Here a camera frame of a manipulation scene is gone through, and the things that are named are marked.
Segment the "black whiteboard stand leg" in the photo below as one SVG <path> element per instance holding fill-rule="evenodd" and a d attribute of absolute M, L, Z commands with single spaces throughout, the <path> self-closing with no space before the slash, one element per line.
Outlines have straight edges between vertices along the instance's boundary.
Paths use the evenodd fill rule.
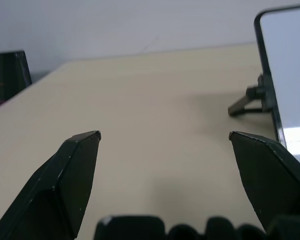
<path fill-rule="evenodd" d="M 246 89 L 245 95 L 228 108 L 231 117 L 249 113 L 268 113 L 275 106 L 275 91 L 271 76 L 261 74 L 257 79 L 258 84 Z M 260 101 L 260 108 L 246 108 L 253 101 Z"/>

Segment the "black-framed whiteboard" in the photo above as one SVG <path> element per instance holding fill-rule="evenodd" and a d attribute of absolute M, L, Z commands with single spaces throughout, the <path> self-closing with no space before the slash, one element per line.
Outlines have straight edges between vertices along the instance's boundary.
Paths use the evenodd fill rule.
<path fill-rule="evenodd" d="M 263 72 L 274 88 L 278 139 L 300 156 L 300 5 L 260 12 L 254 29 Z"/>

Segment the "dark printed box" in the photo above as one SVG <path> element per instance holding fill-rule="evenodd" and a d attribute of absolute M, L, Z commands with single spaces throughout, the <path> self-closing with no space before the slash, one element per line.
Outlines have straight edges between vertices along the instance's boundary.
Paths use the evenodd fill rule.
<path fill-rule="evenodd" d="M 32 83 L 24 50 L 0 52 L 0 105 Z"/>

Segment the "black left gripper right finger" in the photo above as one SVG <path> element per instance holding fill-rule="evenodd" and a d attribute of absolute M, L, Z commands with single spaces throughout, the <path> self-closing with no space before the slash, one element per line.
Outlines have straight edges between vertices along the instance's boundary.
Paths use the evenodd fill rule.
<path fill-rule="evenodd" d="M 265 230 L 280 215 L 300 215 L 300 163 L 278 141 L 229 134 L 242 185 Z"/>

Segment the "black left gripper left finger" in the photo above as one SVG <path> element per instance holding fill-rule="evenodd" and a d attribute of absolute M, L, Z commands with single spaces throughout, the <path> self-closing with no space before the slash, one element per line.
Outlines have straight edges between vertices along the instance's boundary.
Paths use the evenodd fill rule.
<path fill-rule="evenodd" d="M 90 199 L 100 131 L 65 140 L 0 219 L 0 240 L 75 240 Z"/>

